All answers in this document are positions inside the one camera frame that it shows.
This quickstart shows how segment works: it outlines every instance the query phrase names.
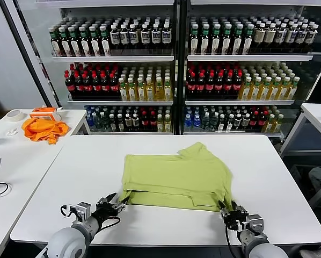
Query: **orange box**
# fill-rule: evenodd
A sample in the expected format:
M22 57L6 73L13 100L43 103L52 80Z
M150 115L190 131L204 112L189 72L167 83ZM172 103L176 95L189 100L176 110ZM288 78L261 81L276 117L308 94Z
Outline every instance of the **orange box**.
M45 120L52 121L61 121L62 118L58 114L57 109L55 107L37 107L33 109L30 113L31 118L42 118Z

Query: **tape roll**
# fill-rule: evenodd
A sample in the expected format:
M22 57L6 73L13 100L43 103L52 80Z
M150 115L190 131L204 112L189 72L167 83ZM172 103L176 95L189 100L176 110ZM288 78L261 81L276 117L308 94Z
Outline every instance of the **tape roll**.
M20 110L11 110L5 116L10 122L18 122L25 118L25 114Z

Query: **display refrigerator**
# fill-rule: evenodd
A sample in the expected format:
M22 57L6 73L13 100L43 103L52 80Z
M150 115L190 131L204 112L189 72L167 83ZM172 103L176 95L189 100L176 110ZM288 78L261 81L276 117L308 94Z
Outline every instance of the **display refrigerator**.
M282 141L321 76L321 1L0 1L50 102L96 134Z

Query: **orange cloth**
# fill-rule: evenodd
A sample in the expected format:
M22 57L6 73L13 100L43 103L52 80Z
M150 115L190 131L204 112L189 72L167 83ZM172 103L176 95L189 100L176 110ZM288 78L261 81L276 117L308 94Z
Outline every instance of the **orange cloth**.
M32 141L47 140L48 144L56 144L58 137L67 134L69 131L68 125L64 122L40 118L26 120L22 129L25 131L25 137Z

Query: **white wall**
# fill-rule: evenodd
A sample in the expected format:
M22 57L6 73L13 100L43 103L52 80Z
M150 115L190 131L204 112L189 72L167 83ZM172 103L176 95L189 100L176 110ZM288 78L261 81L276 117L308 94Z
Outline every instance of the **white wall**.
M0 7L0 110L44 104Z

